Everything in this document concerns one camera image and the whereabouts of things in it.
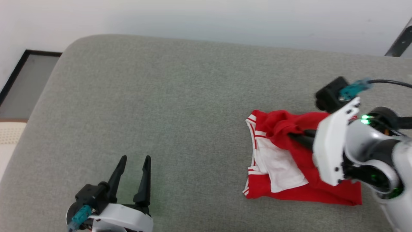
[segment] blue cable connector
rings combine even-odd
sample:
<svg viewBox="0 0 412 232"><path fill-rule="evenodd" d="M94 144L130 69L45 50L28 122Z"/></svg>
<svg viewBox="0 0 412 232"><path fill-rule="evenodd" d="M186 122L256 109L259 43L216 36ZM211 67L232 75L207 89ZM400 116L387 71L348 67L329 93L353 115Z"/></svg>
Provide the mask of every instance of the blue cable connector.
<svg viewBox="0 0 412 232"><path fill-rule="evenodd" d="M84 205L80 210L72 217L72 221L67 225L67 232L76 232L80 226L91 215L91 207Z"/></svg>
<svg viewBox="0 0 412 232"><path fill-rule="evenodd" d="M363 80L357 80L353 84L341 89L339 94L339 101L346 102L352 100L356 95L364 90L368 90L372 87L369 78Z"/></svg>

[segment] white wall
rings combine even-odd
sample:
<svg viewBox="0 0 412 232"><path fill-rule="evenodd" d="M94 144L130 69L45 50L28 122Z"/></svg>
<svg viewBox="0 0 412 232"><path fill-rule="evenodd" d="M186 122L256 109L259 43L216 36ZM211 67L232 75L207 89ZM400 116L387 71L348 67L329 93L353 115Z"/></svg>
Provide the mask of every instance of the white wall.
<svg viewBox="0 0 412 232"><path fill-rule="evenodd" d="M0 0L0 90L24 52L23 36L16 27L15 8Z"/></svg>
<svg viewBox="0 0 412 232"><path fill-rule="evenodd" d="M384 55L412 16L410 0L3 1L18 8L23 47L46 51L126 33Z"/></svg>

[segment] gray fabric surface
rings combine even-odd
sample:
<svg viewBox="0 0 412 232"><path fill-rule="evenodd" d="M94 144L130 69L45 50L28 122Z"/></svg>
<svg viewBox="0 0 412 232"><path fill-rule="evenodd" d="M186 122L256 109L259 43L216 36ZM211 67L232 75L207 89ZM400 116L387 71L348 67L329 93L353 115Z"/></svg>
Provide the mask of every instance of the gray fabric surface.
<svg viewBox="0 0 412 232"><path fill-rule="evenodd" d="M155 231L390 231L363 188L362 206L242 194L252 110L315 111L314 93L337 76L412 82L411 60L224 43L92 36L60 58L0 185L2 232L65 231L85 184L129 160L119 203L131 203L152 156ZM407 88L377 84L363 112L412 115Z"/></svg>

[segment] garment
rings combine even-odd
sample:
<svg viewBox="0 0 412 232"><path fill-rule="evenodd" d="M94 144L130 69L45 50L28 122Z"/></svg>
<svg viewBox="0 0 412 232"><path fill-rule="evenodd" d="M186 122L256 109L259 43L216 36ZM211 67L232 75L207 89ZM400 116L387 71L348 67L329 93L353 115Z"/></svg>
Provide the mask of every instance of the garment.
<svg viewBox="0 0 412 232"><path fill-rule="evenodd" d="M249 174L268 174L271 192L281 192L308 183L303 173L297 167L290 152L275 146L266 133L256 130L256 117L250 115L246 120L253 141L253 157Z"/></svg>
<svg viewBox="0 0 412 232"><path fill-rule="evenodd" d="M337 186L324 183L313 164L312 152L288 137L288 133L301 134L304 130L316 129L318 123L327 116L327 113L318 112L293 115L284 110L270 113L259 110L252 112L251 119L255 121L255 131L259 131L258 137L265 137L276 147L288 150L308 184L280 192L272 192L270 175L262 172L260 166L256 165L256 153L254 152L252 166L248 168L248 180L243 191L246 198L269 196L282 200L319 201L352 206L362 204L361 184L359 182L351 183L349 180L344 180ZM258 142L255 138L257 138L256 133L252 138L254 147L257 146Z"/></svg>

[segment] black cable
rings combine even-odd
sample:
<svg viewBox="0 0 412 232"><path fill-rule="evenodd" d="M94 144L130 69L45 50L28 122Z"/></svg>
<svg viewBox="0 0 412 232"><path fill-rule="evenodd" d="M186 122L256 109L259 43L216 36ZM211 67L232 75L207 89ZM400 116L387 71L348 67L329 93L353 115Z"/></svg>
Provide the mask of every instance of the black cable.
<svg viewBox="0 0 412 232"><path fill-rule="evenodd" d="M375 122L375 123L378 123L378 124L384 126L387 130L391 131L393 134L395 134L395 135L397 135L397 136L406 136L406 137L407 137L407 135L405 135L405 134L403 134L403 133L401 133L401 132L399 132L399 131L397 131L397 130L394 130L394 129L391 128L388 124L386 124L386 123L384 123L384 122L382 122L382 121L380 121L380 120L377 120L377 119L375 119L375 118L369 118L368 120L373 121L373 122Z"/></svg>
<svg viewBox="0 0 412 232"><path fill-rule="evenodd" d="M399 128L412 129L412 117L398 117Z"/></svg>
<svg viewBox="0 0 412 232"><path fill-rule="evenodd" d="M376 79L376 80L370 80L368 83L387 83L387 84L393 84L393 85L400 85L400 86L405 86L408 88L412 89L412 85L402 82L402 81L397 81L397 80L385 80L385 79Z"/></svg>

